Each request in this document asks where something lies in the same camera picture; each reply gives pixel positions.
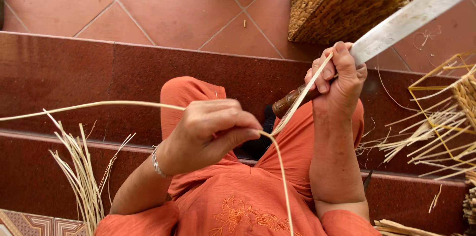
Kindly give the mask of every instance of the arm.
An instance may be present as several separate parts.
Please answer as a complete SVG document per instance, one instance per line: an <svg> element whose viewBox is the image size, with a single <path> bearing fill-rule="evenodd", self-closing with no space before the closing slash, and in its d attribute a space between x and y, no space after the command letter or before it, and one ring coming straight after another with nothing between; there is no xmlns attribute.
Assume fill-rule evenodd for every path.
<svg viewBox="0 0 476 236"><path fill-rule="evenodd" d="M351 122L366 79L366 67L356 70L348 51L351 45L339 42L323 53L327 57L334 51L334 57L315 82L322 95L313 100L315 142L309 177L319 217L341 209L369 220ZM321 59L313 63L305 81L319 68ZM339 77L329 85L336 71Z"/></svg>
<svg viewBox="0 0 476 236"><path fill-rule="evenodd" d="M263 128L241 109L238 101L220 99L194 101L156 151L162 172L173 176L192 172L220 161L241 143L259 138ZM161 177L149 156L119 188L110 214L130 215L161 206L170 179Z"/></svg>
<svg viewBox="0 0 476 236"><path fill-rule="evenodd" d="M170 178L161 177L155 172L149 156L119 188L110 214L130 215L161 206L167 197L170 181Z"/></svg>

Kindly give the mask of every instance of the hand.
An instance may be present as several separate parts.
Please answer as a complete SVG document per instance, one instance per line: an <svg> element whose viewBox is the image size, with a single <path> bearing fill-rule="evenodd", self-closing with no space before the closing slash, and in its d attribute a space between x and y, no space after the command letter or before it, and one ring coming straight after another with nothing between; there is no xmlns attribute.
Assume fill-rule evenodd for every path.
<svg viewBox="0 0 476 236"><path fill-rule="evenodd" d="M219 162L230 150L258 139L263 130L256 117L234 99L193 101L157 149L156 160L166 175L192 172Z"/></svg>
<svg viewBox="0 0 476 236"><path fill-rule="evenodd" d="M331 119L350 119L357 105L360 92L367 78L365 64L356 69L354 58L349 49L352 43L337 42L333 47L326 49L322 56L312 63L312 68L307 71L304 81L308 83L318 70L320 64L334 52L332 59L325 65L321 75L311 87L318 88L322 95L313 99L313 112L321 117L328 116ZM338 78L329 85L329 80L336 72Z"/></svg>

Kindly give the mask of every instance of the silver bracelet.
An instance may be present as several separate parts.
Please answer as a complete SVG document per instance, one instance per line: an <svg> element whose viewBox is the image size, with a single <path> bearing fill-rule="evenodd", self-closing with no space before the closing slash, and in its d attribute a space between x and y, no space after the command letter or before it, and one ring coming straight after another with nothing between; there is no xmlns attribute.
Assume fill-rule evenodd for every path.
<svg viewBox="0 0 476 236"><path fill-rule="evenodd" d="M152 165L154 166L154 170L155 170L155 172L157 172L163 178L172 178L172 176L164 174L164 172L162 172L162 169L160 169L160 167L158 166L157 160L155 158L155 153L157 151L157 148L158 148L158 146L152 152Z"/></svg>

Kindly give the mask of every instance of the finger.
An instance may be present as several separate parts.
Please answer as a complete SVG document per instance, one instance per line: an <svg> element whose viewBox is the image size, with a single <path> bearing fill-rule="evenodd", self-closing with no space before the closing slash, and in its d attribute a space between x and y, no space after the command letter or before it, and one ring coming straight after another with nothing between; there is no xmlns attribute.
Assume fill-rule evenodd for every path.
<svg viewBox="0 0 476 236"><path fill-rule="evenodd" d="M354 58L350 55L347 45L344 42L337 42L334 47L334 57L332 58L339 78L355 78L356 65Z"/></svg>
<svg viewBox="0 0 476 236"><path fill-rule="evenodd" d="M313 63L312 65L312 73L313 75L317 72L317 70L320 68L322 62L324 61L325 58L329 57L331 52L331 48L326 49L323 53L321 58L319 59L319 62ZM329 91L329 80L334 77L335 74L335 69L334 65L332 64L332 60L330 60L322 69L321 74L318 76L318 78L315 81L315 84L319 90L320 93L327 93Z"/></svg>
<svg viewBox="0 0 476 236"><path fill-rule="evenodd" d="M361 64L359 67L357 67L356 71L357 78L361 82L365 82L365 79L367 79L367 65L365 63Z"/></svg>
<svg viewBox="0 0 476 236"><path fill-rule="evenodd" d="M228 108L235 108L236 110L242 110L241 104L236 99L213 99L204 101L192 101L188 107L193 108L193 111L200 110L203 113L220 111Z"/></svg>
<svg viewBox="0 0 476 236"><path fill-rule="evenodd" d="M213 163L221 160L230 150L249 140L258 139L260 134L255 129L234 128L214 139L202 152Z"/></svg>
<svg viewBox="0 0 476 236"><path fill-rule="evenodd" d="M309 81L312 79L312 67L307 70L306 76L304 77L304 83L308 84ZM311 85L309 91L312 91L316 88L316 84Z"/></svg>
<svg viewBox="0 0 476 236"><path fill-rule="evenodd" d="M203 137L209 137L213 133L235 126L263 130L263 127L253 114L246 111L238 111L235 108L210 112L205 115L199 115L193 119L195 123L190 129L194 129Z"/></svg>

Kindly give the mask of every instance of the orange shirt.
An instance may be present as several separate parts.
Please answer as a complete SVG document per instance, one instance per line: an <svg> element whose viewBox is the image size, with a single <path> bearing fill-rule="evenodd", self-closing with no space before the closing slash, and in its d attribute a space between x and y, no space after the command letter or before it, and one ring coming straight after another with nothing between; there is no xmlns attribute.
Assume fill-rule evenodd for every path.
<svg viewBox="0 0 476 236"><path fill-rule="evenodd" d="M327 212L319 220L290 184L288 189L294 235L380 235L368 221L345 210ZM169 236L174 227L177 236L289 235L282 182L252 167L218 174L175 202L134 215L106 216L96 236Z"/></svg>

